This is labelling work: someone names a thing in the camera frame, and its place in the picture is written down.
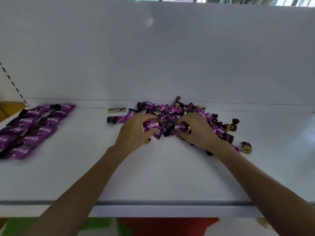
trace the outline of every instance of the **hand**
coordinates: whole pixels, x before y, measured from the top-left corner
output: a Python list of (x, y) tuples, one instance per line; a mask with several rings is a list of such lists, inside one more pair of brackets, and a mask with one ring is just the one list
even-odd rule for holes
[(147, 132), (142, 131), (142, 124), (148, 119), (155, 119), (151, 114), (136, 114), (131, 116), (121, 127), (116, 143), (113, 147), (124, 151), (126, 157), (140, 148), (156, 131), (153, 128)]
[(214, 147), (223, 140), (212, 130), (207, 120), (198, 113), (187, 113), (178, 120), (178, 124), (185, 122), (191, 127), (191, 133), (179, 133), (184, 140), (207, 151), (212, 151)]

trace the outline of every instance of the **person's left arm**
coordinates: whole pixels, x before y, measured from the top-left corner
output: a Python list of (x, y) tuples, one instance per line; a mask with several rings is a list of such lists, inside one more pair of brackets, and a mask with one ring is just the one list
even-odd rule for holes
[(123, 160), (140, 148), (157, 129), (142, 132), (142, 123), (155, 116), (138, 114), (121, 127), (115, 145), (31, 226), (25, 236), (77, 235), (112, 174)]

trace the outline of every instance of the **pile of candy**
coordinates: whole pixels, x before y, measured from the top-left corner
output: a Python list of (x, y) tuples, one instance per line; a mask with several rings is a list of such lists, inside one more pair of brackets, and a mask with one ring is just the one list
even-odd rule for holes
[[(205, 118), (211, 128), (214, 130), (216, 135), (220, 137), (221, 139), (228, 141), (231, 145), (233, 143), (234, 136), (228, 134), (228, 131), (236, 131), (237, 130), (237, 124), (239, 123), (239, 120), (234, 118), (232, 119), (231, 124), (223, 124), (222, 122), (218, 121), (218, 115), (215, 113), (205, 113), (205, 108), (202, 108), (198, 105), (194, 105), (193, 103), (190, 104), (183, 104), (179, 102), (181, 99), (180, 96), (177, 96), (175, 100), (175, 104), (171, 107), (169, 107), (168, 104), (165, 105), (158, 105), (155, 106), (153, 103), (150, 102), (138, 102), (137, 109), (129, 109), (128, 115), (126, 116), (113, 116), (108, 117), (107, 122), (108, 123), (124, 123), (126, 122), (132, 115), (137, 114), (138, 112), (141, 112), (146, 109), (147, 114), (155, 115), (156, 119), (150, 119), (143, 123), (143, 129), (144, 131), (148, 131), (152, 128), (157, 128), (158, 131), (153, 135), (155, 138), (160, 139), (160, 137), (163, 135), (165, 137), (169, 137), (172, 135), (176, 135), (179, 132), (184, 132), (189, 134), (191, 132), (190, 127), (187, 123), (183, 122), (181, 124), (177, 124), (178, 119), (181, 118), (181, 116), (185, 115), (188, 112), (197, 112), (200, 116)], [(232, 145), (234, 149), (238, 152), (241, 152), (239, 148)], [(252, 147), (247, 142), (242, 142), (242, 151), (244, 153), (250, 154), (252, 150)]]
[[(46, 138), (53, 135), (60, 121), (74, 108), (74, 105), (53, 104), (41, 105), (29, 110), (23, 109), (16, 118), (0, 130), (0, 151), (3, 149), (0, 152), (0, 159), (25, 157)], [(51, 110), (53, 111), (49, 115), (37, 122), (45, 112)]]

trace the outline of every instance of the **forearm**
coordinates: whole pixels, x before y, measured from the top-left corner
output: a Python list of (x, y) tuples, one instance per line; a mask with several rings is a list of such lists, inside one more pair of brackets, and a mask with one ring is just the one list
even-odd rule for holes
[(25, 235), (77, 235), (110, 177), (125, 157), (123, 152), (110, 147), (86, 174), (40, 216)]
[(282, 235), (314, 235), (315, 209), (294, 192), (220, 142), (211, 152), (227, 167), (256, 207)]

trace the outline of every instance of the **orange object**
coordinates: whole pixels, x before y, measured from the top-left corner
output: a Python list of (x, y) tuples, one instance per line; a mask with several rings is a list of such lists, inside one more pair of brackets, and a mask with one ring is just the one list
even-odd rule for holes
[(219, 218), (119, 218), (134, 236), (203, 236)]

